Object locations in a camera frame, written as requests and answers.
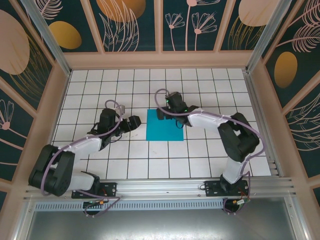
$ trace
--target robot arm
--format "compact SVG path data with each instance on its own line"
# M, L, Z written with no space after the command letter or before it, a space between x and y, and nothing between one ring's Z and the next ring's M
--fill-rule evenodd
M203 113L203 110L197 106L192 105L187 107L186 103L182 100L182 96L178 92L173 92L165 98L168 106L163 108L166 111L176 114L190 114L188 116L172 116L163 113L158 108L158 119L175 119L183 125L201 127L220 135L225 152L228 155L226 168L220 177L220 186L225 192L229 192L232 188L236 188L237 182L242 178L241 170L244 167L244 164L246 164L246 160L259 144L258 136L246 127L235 124L230 120L205 114ZM226 117L249 125L246 118L239 112Z
M116 117L119 118L116 110L105 108L100 114L99 122L94 124L86 137L107 133L117 124ZM141 125L138 116L130 116L127 119L119 119L119 121L121 122L118 128L112 133L103 137L87 138L84 141L73 144L59 154L52 163L52 166L50 166L50 170L45 179L44 190L58 197L69 190L83 190L98 195L101 189L99 177L89 172L73 172L73 167L80 159L87 158L88 155L104 149L111 142L112 137L118 137L123 133L128 133ZM29 176L29 184L31 186L36 188L41 187L45 169L52 156L59 149L60 147L53 145L43 147Z

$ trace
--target enclosure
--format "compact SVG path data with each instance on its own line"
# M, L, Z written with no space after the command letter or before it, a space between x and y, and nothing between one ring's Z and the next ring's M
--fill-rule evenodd
M320 238L319 0L3 0L0 22L1 239ZM201 188L227 165L218 134L152 128L159 89L242 113L265 140L241 213ZM86 200L43 196L28 178L42 148L84 137L106 100L141 125L74 165L121 197L92 219Z

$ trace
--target white tile floor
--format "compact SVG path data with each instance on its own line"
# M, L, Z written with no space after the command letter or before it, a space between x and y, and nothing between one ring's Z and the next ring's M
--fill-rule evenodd
M99 120L108 99L125 105L125 115L137 115L141 126L124 134L100 152L74 166L101 179L174 179L219 177L227 154L218 135L196 127L184 127L184 141L146 141L147 110L156 108L154 92L160 88L183 94L187 105L233 115L243 113L258 129L241 69L112 69L75 70L67 89L54 144L77 140ZM165 105L164 94L158 99ZM246 167L254 177L270 176L266 154Z

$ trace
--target flower illustration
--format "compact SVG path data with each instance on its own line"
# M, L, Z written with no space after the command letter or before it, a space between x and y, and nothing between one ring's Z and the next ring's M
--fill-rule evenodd
M214 25L216 20L214 13L204 13L199 18L199 13L192 14L192 25L195 33L194 50L197 50L197 38L199 34L212 33L217 30L217 25Z
M195 7L197 5L211 5L211 4L217 4L220 0L186 0L186 3L190 7Z
M10 121L14 114L15 105L8 101L7 106L3 99L0 100L0 129L10 129Z
M186 15L186 28L185 28L185 50L188 51L188 26L189 26L189 16L191 7L201 6L201 5L211 5L217 4L220 0L186 0L188 4L188 13Z
M174 14L172 14L172 16L170 13L168 13L165 15L165 20L170 28L172 47L173 47L173 51L175 51L176 49L175 49L175 44L174 44L174 38L172 35L172 29L177 29L177 28L181 28L181 27L185 26L185 22L183 21L181 13L179 13L179 14L174 13Z

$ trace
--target blue square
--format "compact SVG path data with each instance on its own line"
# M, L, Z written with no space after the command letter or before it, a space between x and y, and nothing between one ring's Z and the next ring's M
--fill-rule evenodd
M147 141L183 141L184 130L176 126L176 120L157 118L156 109L148 109L146 119Z

